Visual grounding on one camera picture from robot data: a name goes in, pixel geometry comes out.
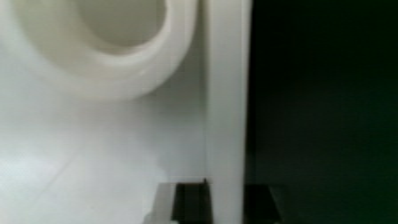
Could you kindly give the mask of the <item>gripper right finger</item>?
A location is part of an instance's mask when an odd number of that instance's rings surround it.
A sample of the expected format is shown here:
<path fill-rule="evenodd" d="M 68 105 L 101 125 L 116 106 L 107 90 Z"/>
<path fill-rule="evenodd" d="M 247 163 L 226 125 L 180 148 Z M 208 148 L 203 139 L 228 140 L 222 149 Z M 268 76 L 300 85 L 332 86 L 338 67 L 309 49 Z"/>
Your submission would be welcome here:
<path fill-rule="evenodd" d="M 283 187 L 251 184 L 244 192 L 245 224 L 286 224 L 286 197 Z"/>

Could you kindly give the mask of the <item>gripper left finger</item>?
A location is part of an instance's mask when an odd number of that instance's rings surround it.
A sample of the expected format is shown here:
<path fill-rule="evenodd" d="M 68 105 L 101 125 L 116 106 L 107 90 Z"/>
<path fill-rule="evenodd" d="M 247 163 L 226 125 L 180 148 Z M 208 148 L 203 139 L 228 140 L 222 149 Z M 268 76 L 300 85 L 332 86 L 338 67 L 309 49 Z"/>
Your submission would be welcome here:
<path fill-rule="evenodd" d="M 206 181 L 158 185 L 149 224 L 212 224 L 212 195 Z"/>

